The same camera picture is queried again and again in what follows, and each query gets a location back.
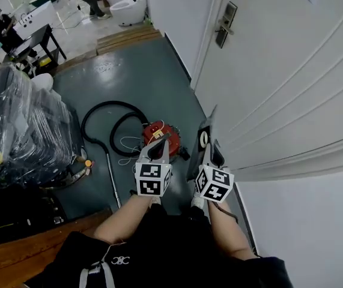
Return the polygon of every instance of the table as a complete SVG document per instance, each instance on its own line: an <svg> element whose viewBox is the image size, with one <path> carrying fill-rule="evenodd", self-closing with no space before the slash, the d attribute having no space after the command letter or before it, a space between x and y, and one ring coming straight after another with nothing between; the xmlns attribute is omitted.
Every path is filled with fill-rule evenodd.
<svg viewBox="0 0 343 288"><path fill-rule="evenodd" d="M52 28L50 25L45 25L39 30L32 33L31 37L27 38L23 44L21 44L17 49L16 52L18 52L19 48L22 48L23 50L18 54L17 61L22 61L27 58L28 54L30 53L31 49L34 47L40 45L44 52L46 52L46 55L51 59L54 66L58 66L58 60L54 58L53 54L48 50L47 44L52 39L53 43L56 45L56 50L59 50L59 52L62 54L63 58L66 60L67 57L64 54L61 46L56 41L55 37L52 34Z"/></svg>

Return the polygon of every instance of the black hose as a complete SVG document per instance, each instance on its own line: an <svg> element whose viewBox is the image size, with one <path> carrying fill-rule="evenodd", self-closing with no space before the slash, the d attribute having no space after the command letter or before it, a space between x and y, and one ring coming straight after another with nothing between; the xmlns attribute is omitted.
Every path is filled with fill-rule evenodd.
<svg viewBox="0 0 343 288"><path fill-rule="evenodd" d="M80 133L82 134L82 136L85 138L86 141L92 143L92 144L98 144L100 147L103 148L103 150L105 151L106 154L109 154L109 150L107 148L107 146L102 142L102 141L99 141L97 139L93 139L92 137L89 137L86 133L86 124L87 124L87 120L88 118L96 111L98 110L99 108L101 107L106 107L106 106L121 106L121 107L126 107L126 108L129 108L130 110L133 110L133 112L129 112L125 115L123 115L119 121L114 125L114 127L112 128L111 130L111 133L110 133L110 145L111 145L111 148L118 154L118 155L121 155L121 156L124 156L124 157L134 157L134 156L137 156L140 154L139 151L133 151L133 152L124 152L124 151L121 151L120 149L117 148L117 146L115 145L115 142L114 142L114 136L115 136L115 133L117 132L117 129L118 127L127 119L127 118L130 118L130 117L137 117L142 125L143 125L143 128L145 128L149 123L148 123L148 120L146 118L146 116L142 113L142 111L140 111L137 107L129 104L129 103L125 103L123 101L118 101L118 100L111 100L111 101L104 101L100 104L97 104L95 107L91 108L90 111L87 112L86 116L83 118L83 121L82 121L82 126L80 126Z"/></svg>

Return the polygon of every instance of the fiducial marker cube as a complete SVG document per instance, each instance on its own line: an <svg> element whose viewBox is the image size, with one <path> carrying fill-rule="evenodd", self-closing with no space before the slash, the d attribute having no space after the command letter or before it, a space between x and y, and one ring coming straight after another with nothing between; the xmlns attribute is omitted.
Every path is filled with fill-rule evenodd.
<svg viewBox="0 0 343 288"><path fill-rule="evenodd" d="M213 202L222 203L232 190L234 175L214 167L202 165L195 179L200 196Z"/></svg>
<svg viewBox="0 0 343 288"><path fill-rule="evenodd" d="M160 196L171 181L171 164L136 163L135 179L138 195Z"/></svg>

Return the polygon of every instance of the shoe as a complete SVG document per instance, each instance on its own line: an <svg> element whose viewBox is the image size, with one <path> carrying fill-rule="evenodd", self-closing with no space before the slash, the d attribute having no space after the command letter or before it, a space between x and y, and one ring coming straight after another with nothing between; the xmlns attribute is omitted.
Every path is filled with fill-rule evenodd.
<svg viewBox="0 0 343 288"><path fill-rule="evenodd" d="M98 19L108 19L108 18L110 18L111 17L111 15L108 15L108 14L104 14L103 16L98 16Z"/></svg>
<svg viewBox="0 0 343 288"><path fill-rule="evenodd" d="M194 197L191 200L191 207L198 207L199 209L203 209L203 206L205 205L205 200L199 195L197 190L194 190Z"/></svg>
<svg viewBox="0 0 343 288"><path fill-rule="evenodd" d="M151 205L152 204L159 204L161 205L162 202L160 201L160 197L159 196L154 196L152 199L151 199L151 202L150 204L148 205L150 208L151 208Z"/></svg>

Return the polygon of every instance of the gray floor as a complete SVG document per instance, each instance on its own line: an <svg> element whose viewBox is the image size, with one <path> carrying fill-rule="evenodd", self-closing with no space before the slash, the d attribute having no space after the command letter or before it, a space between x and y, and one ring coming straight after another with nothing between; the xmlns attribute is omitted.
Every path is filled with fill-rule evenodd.
<svg viewBox="0 0 343 288"><path fill-rule="evenodd" d="M54 89L77 110L80 122L90 108L102 101L128 102L143 111L149 121L162 119L178 127L182 144L189 152L199 124L205 118L182 67L164 38L98 56L62 71L54 78ZM90 118L87 133L109 147L111 129L126 112L120 107L100 109ZM138 120L128 120L117 133L117 144L120 137L141 137L141 132ZM132 146L137 144L135 140L125 142ZM96 162L92 174L69 188L56 191L69 218L82 217L107 206L113 211L117 209L102 148L88 142L85 146L88 158ZM115 181L124 203L130 196L129 191L136 188L132 173L135 161L120 166L121 158L111 151ZM181 158L174 163L171 185L162 199L168 214L179 214L190 204L193 188L185 182L187 167L188 161ZM235 195L230 197L230 203L233 212L241 218ZM245 228L243 219L240 224Z"/></svg>

